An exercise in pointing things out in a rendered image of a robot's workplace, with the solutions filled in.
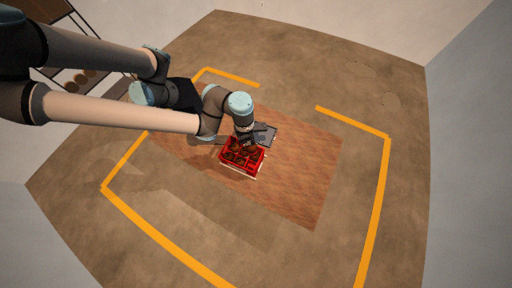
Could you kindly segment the dark red open crate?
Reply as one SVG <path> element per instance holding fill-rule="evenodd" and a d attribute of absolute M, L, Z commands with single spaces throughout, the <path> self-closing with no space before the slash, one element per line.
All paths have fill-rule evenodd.
<path fill-rule="evenodd" d="M 236 143 L 238 143 L 238 144 L 239 144 L 239 142 L 238 142 L 238 138 L 236 138 L 236 137 L 235 137 L 235 138 L 231 139 L 231 140 L 228 142 L 229 144 L 228 144 L 227 146 L 225 145 L 225 147 L 224 147 L 224 149 L 223 149 L 223 150 L 224 150 L 224 152 L 222 151 L 223 153 L 222 153 L 222 155 L 221 155 L 221 161 L 223 161 L 223 162 L 224 162 L 224 164 L 227 164 L 228 166 L 230 166 L 230 167 L 232 167 L 232 168 L 234 168 L 234 169 L 236 169 L 236 170 L 239 170 L 239 171 L 241 171 L 241 172 L 243 172 L 243 173 L 245 173 L 245 174 L 248 174 L 249 176 L 251 176 L 251 177 L 254 177 L 254 178 L 255 178 L 255 175 L 256 175 L 256 173 L 258 172 L 258 168 L 260 167 L 261 162 L 262 162 L 262 160 L 264 159 L 264 150 L 265 150 L 265 149 L 264 149 L 264 148 L 261 148 L 260 146 L 258 146 L 258 152 L 260 153 L 260 158 L 259 158 L 258 162 L 254 162 L 254 161 L 252 161 L 252 160 L 251 160 L 250 156 L 249 156 L 248 158 L 244 158 L 243 156 L 241 156 L 241 155 L 240 155 L 240 149 L 243 147 L 243 144 L 245 144 L 245 143 L 243 143 L 243 144 L 241 144 L 241 145 L 240 145 L 240 149 L 239 149 L 239 151 L 238 151 L 238 153 L 237 153 L 237 154 L 236 154 L 236 153 L 231 152 L 231 150 L 230 150 L 230 145 L 232 144 L 232 142 L 236 142 Z M 225 148 L 226 148 L 226 149 L 225 149 Z M 244 167 L 242 167 L 242 166 L 239 166 L 239 165 L 235 164 L 235 163 L 234 163 L 235 159 L 233 160 L 233 162 L 230 162 L 230 161 L 228 161 L 228 160 L 224 159 L 224 158 L 223 158 L 223 156 L 224 156 L 225 152 L 231 152 L 231 153 L 234 155 L 235 159 L 236 159 L 237 157 L 242 157 L 242 158 L 244 158 L 244 160 L 245 160 L 245 165 L 244 165 Z M 228 161 L 228 162 L 226 162 L 226 161 Z M 248 172 L 247 172 L 247 171 L 248 171 Z M 251 173 L 251 172 L 252 172 L 252 173 Z"/>

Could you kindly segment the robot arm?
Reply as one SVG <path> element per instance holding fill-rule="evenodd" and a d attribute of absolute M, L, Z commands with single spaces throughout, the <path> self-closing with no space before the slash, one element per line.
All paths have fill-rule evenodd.
<path fill-rule="evenodd" d="M 209 142 L 215 140 L 225 113 L 240 132 L 268 131 L 265 122 L 254 122 L 248 93 L 215 84 L 202 92 L 202 114 L 153 107 L 178 101 L 178 88 L 166 80 L 169 65 L 168 53 L 147 44 L 121 46 L 36 22 L 0 3 L 0 118 L 29 126 L 65 122 L 192 134 Z M 32 80 L 29 67 L 139 73 L 129 86 L 134 103 L 52 90 Z"/>

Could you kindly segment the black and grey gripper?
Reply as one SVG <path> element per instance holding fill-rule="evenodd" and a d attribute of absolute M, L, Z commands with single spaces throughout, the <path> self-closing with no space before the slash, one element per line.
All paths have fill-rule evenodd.
<path fill-rule="evenodd" d="M 239 145 L 245 143 L 245 144 L 243 144 L 243 146 L 248 146 L 248 145 L 252 146 L 254 144 L 253 132 L 251 132 L 251 133 L 249 133 L 249 131 L 248 132 L 240 132 L 235 128 L 235 126 L 234 126 L 234 130 L 235 130 L 235 132 L 237 132 L 236 135 L 238 138 Z M 240 133 L 240 135 L 239 135 L 239 133 Z"/>

